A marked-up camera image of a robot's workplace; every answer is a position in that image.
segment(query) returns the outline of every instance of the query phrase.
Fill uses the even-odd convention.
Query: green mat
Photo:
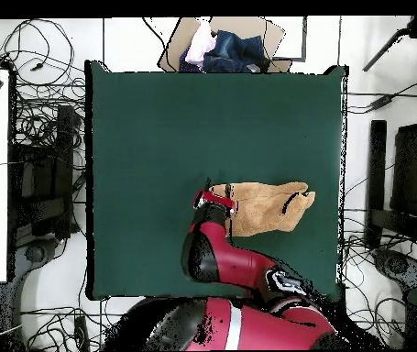
[[[210,177],[307,182],[316,200],[294,231],[235,244],[337,299],[344,75],[111,73],[87,61],[88,297],[243,295],[181,270],[193,196]]]

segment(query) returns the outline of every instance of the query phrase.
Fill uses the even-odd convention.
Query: tripod leg
[[[397,42],[400,37],[405,35],[409,35],[410,30],[408,28],[403,28],[397,31],[392,37],[387,41],[387,43],[382,47],[382,49],[376,54],[372,60],[369,61],[368,65],[366,65],[363,69],[363,72],[367,72],[371,67],[378,61],[380,57],[384,55],[384,53],[390,49],[390,47]]]

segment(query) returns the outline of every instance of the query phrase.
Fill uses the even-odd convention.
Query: white floor
[[[291,27],[291,44],[282,43],[282,54],[298,57],[301,34],[297,29],[298,20],[286,20],[282,25],[288,39],[288,28]],[[112,18],[112,19],[53,19],[60,23],[70,37],[75,50],[71,77],[83,77],[84,60],[104,61],[112,72],[159,72],[157,61],[161,53],[159,40],[152,35],[140,18]],[[363,72],[365,64],[374,56],[389,37],[399,28],[404,28],[409,16],[309,16],[307,26],[307,56],[306,62],[295,62],[291,72],[322,73],[337,63],[348,65],[350,69],[348,82],[348,104],[366,106],[379,98],[374,94],[393,94],[399,90],[417,83],[417,40],[404,38],[394,45],[368,72]],[[20,20],[0,20],[0,48],[8,34],[10,34]],[[153,18],[150,23],[167,42],[175,27],[177,18]],[[50,39],[49,56],[55,60],[68,62],[70,49],[58,30],[52,25],[37,23],[44,35]],[[17,50],[17,37],[12,38],[7,46],[8,50]],[[37,31],[28,27],[21,36],[21,49],[46,53],[46,43]],[[34,57],[43,58],[37,54],[21,54],[16,62],[17,66],[24,64],[21,70],[23,78],[32,82],[54,81],[60,71],[51,67],[44,67],[41,71],[29,69],[37,63]],[[58,62],[50,63],[61,66]],[[393,163],[394,138],[401,126],[417,123],[417,86],[411,88],[403,96],[378,110],[365,115],[348,115],[348,139],[346,153],[346,189],[367,177],[368,134],[370,122],[373,119],[388,121],[388,165]],[[386,198],[389,205],[392,169],[387,170]],[[364,209],[366,184],[356,187],[346,197],[346,208]],[[85,199],[80,195],[79,201]],[[85,232],[84,205],[77,204],[75,208],[77,221]],[[347,212],[346,217],[363,222],[362,212]],[[346,230],[362,231],[363,227],[354,221],[346,221]],[[409,245],[402,247],[402,252],[408,252]],[[412,252],[417,258],[417,249]],[[22,298],[22,310],[33,311],[48,308],[48,314],[27,314],[23,316],[23,331],[25,338],[35,334],[38,328],[45,324],[50,315],[57,312],[56,307],[64,307],[59,312],[65,314],[70,308],[78,306],[78,294],[82,286],[86,265],[86,242],[81,234],[74,235],[69,241],[65,253],[42,269],[34,271],[27,279]],[[348,266],[347,276],[366,294],[371,308],[376,302],[388,296],[401,297],[397,284],[380,276],[376,270],[364,262],[357,266]],[[360,285],[364,273],[364,282]],[[105,302],[91,302],[82,294],[82,308],[95,315],[103,323],[107,320],[115,322],[138,298],[112,298],[106,307],[107,316],[101,316]],[[350,289],[346,295],[349,312],[355,312],[366,307],[365,299],[357,289]],[[403,321],[403,309],[394,302],[386,302],[379,308],[379,313],[386,320],[391,318]],[[369,320],[369,314],[358,313],[353,317],[357,322]],[[72,330],[72,322],[67,325]],[[90,336],[99,336],[101,327],[88,321]],[[399,345],[399,337],[393,335],[392,344]],[[41,336],[36,345],[50,346],[51,340]]]

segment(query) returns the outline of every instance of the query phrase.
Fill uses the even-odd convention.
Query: brown cloth
[[[307,184],[289,182],[267,185],[242,182],[215,185],[210,190],[236,203],[236,212],[226,220],[226,235],[232,221],[233,237],[250,237],[268,231],[290,232],[299,223],[304,211],[315,199],[315,192],[306,192]]]

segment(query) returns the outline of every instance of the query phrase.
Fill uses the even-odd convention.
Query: cardboard box
[[[171,66],[178,72],[179,60],[181,54],[192,43],[192,38],[198,27],[199,22],[193,17],[181,17],[177,22],[174,32],[169,40],[169,45],[163,51],[158,66],[165,72],[174,72]],[[283,39],[285,32],[282,28],[274,25],[270,21],[265,22],[258,16],[213,16],[210,21],[213,32],[219,29],[232,32],[241,39],[252,38],[260,35],[264,41],[265,51],[270,58],[273,58],[275,52]],[[290,60],[274,60],[268,72],[288,72],[290,70]]]

